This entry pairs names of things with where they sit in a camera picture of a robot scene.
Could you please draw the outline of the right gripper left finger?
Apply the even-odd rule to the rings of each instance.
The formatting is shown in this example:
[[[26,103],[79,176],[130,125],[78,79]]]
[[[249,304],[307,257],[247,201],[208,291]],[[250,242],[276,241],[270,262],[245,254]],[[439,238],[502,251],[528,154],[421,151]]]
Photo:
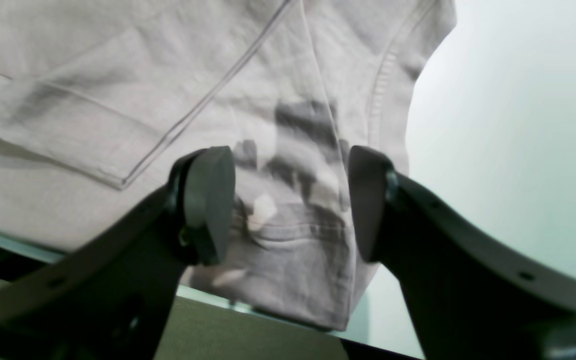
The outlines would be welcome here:
[[[167,184],[82,248],[0,288],[0,360],[151,360],[185,270],[226,256],[228,146],[178,159]]]

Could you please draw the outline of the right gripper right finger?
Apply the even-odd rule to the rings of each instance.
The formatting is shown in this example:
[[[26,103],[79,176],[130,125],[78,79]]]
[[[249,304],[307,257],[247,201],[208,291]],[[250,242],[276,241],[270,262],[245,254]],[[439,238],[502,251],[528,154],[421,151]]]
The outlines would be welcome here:
[[[359,253],[398,280],[428,360],[576,360],[576,279],[489,236],[368,146],[349,153]]]

